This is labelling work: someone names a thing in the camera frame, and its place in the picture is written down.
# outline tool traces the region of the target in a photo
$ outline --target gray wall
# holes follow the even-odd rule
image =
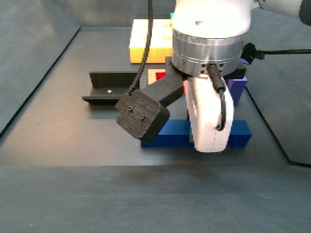
[[[249,41],[258,49],[311,48],[311,27],[253,12]],[[249,69],[249,88],[290,160],[311,164],[311,55],[267,56]]]
[[[131,27],[134,18],[147,17],[147,0],[55,0],[82,26]],[[155,18],[170,18],[175,0],[154,1]]]
[[[79,24],[50,0],[0,0],[0,133]]]

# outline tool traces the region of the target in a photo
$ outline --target blue block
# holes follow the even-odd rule
[[[189,120],[171,119],[154,142],[142,142],[142,147],[194,147],[194,143],[190,142],[190,130]]]
[[[242,97],[242,93],[246,89],[249,79],[245,77],[243,79],[231,79],[229,80],[229,91],[234,100],[234,105],[238,104],[239,99]]]
[[[229,147],[246,147],[251,138],[251,131],[246,120],[235,120],[229,137]]]
[[[171,119],[164,125],[152,143],[142,142],[142,147],[195,147],[190,142],[191,125],[189,120]],[[251,131],[245,120],[235,120],[229,137],[229,147],[245,147],[251,138]]]

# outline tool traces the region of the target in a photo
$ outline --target yellow block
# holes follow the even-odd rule
[[[131,40],[128,46],[131,63],[142,62],[147,32],[148,20],[135,19],[132,23]],[[171,47],[172,31],[170,26],[170,19],[155,19],[147,63],[166,63],[166,57],[171,56]]]

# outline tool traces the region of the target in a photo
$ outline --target black cable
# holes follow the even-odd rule
[[[257,51],[259,54],[265,55],[310,55],[311,49],[290,49],[290,50],[273,50],[273,51]]]
[[[226,126],[226,99],[225,99],[225,92],[223,89],[219,90],[221,95],[221,102],[222,102],[222,118],[221,118],[221,125],[217,126],[218,131],[222,131]]]
[[[142,78],[142,72],[146,66],[146,62],[147,62],[147,58],[148,58],[148,54],[150,54],[150,47],[151,47],[151,38],[152,38],[152,26],[154,26],[154,6],[152,6],[152,0],[148,0],[148,34],[147,34],[147,41],[146,41],[146,47],[144,47],[144,52],[143,52],[143,57],[142,57],[142,65],[140,65],[140,69],[138,71],[138,74],[134,78],[132,84],[128,88],[128,94],[131,95],[131,93],[135,91],[136,89],[136,85],[140,81]]]
[[[217,130],[222,131],[226,126],[226,99],[225,99],[225,91],[226,91],[226,84],[222,79],[222,75],[219,72],[219,68],[215,64],[210,64],[209,67],[210,79],[213,82],[213,87],[215,92],[221,95],[221,102],[222,102],[222,116],[221,116],[221,124],[217,126]]]

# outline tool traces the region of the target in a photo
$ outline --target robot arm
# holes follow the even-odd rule
[[[259,0],[261,8],[291,16],[311,25],[311,1],[310,0]]]
[[[215,65],[222,76],[237,70],[243,51],[243,39],[250,30],[251,10],[289,15],[311,25],[311,0],[176,0],[172,21],[172,64],[189,76],[187,108],[195,147],[202,152],[225,150],[234,120],[233,98],[225,92],[226,125],[221,95],[213,90],[209,67]]]
[[[311,25],[311,0],[176,0],[170,75],[146,89],[124,94],[116,104],[116,122],[135,138],[156,138],[170,118],[167,105],[182,96],[183,80],[189,79],[186,97],[197,150],[225,150],[234,101],[222,76],[237,70],[251,10],[259,7]]]

